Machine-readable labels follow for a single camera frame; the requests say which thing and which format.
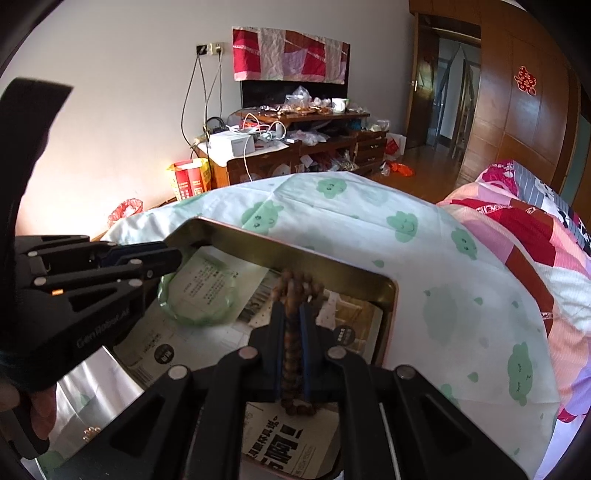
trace wooden floor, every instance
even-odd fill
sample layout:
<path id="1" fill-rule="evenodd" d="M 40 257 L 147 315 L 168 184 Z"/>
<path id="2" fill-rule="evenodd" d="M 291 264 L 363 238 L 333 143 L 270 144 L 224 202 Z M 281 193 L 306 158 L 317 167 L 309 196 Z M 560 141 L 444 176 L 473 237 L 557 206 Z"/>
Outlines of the wooden floor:
<path id="1" fill-rule="evenodd" d="M 455 188 L 461 161 L 447 156 L 447 148 L 438 145 L 417 147 L 408 150 L 400 163 L 413 168 L 413 177 L 403 177 L 391 172 L 388 177 L 376 173 L 370 178 L 382 185 L 387 185 L 409 193 L 427 202 L 437 203 L 443 200 Z"/>

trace wooden door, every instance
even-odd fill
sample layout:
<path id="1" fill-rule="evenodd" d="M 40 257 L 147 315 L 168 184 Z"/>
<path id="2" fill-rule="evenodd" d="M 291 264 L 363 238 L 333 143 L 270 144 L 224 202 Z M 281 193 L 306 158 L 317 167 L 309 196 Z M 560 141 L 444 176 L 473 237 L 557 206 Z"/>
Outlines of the wooden door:
<path id="1" fill-rule="evenodd" d="M 578 121 L 570 108 L 568 62 L 527 12 L 500 0 L 479 5 L 480 89 L 459 183 L 474 180 L 496 160 L 512 158 L 542 181 L 561 185 L 574 147 L 567 123 L 572 128 Z M 516 77 L 524 74 L 535 86 L 520 88 L 526 85 Z"/>
<path id="2" fill-rule="evenodd" d="M 430 28 L 415 22 L 414 72 L 407 114 L 406 148 L 427 143 L 438 59 L 439 37 Z"/>

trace barcode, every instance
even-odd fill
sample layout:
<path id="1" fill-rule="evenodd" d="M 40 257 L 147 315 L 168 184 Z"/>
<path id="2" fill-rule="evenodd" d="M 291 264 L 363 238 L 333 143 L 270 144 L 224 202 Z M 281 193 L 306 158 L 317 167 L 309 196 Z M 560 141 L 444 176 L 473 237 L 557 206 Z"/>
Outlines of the barcode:
<path id="1" fill-rule="evenodd" d="M 132 371 L 132 374 L 133 374 L 133 376 L 135 376 L 140 381 L 140 383 L 142 383 L 142 384 L 144 384 L 146 386 L 149 385 L 150 382 L 152 381 L 152 379 L 154 378 L 141 365 L 138 368 L 134 369 Z"/>
<path id="2" fill-rule="evenodd" d="M 259 312 L 265 302 L 271 296 L 271 291 L 279 278 L 279 273 L 269 270 L 262 279 L 260 285 L 256 288 L 256 291 L 252 294 L 252 297 L 246 303 L 246 306 L 238 315 L 239 322 L 248 323 L 251 319 Z"/>

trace orange plastic bag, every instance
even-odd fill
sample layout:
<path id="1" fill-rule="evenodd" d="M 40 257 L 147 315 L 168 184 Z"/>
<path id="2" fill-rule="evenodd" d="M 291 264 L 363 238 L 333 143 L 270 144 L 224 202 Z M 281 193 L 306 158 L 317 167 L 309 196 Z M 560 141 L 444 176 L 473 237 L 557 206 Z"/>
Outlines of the orange plastic bag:
<path id="1" fill-rule="evenodd" d="M 413 177 L 414 176 L 414 170 L 411 167 L 409 167 L 408 165 L 405 165 L 403 163 L 389 161 L 388 166 L 390 167 L 391 171 L 396 172 L 396 173 L 400 173 L 400 175 L 402 175 L 403 177 Z"/>

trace television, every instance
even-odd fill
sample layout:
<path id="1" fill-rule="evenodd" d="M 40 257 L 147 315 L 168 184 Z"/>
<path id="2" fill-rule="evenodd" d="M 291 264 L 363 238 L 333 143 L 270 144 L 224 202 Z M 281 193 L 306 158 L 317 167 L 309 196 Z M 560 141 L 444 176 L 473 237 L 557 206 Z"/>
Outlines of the television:
<path id="1" fill-rule="evenodd" d="M 243 80 L 240 82 L 242 108 L 283 103 L 285 96 L 292 94 L 300 85 L 310 92 L 312 98 L 347 98 L 350 52 L 349 46 L 345 82 L 342 85 L 322 82 L 292 82 L 290 80 Z"/>

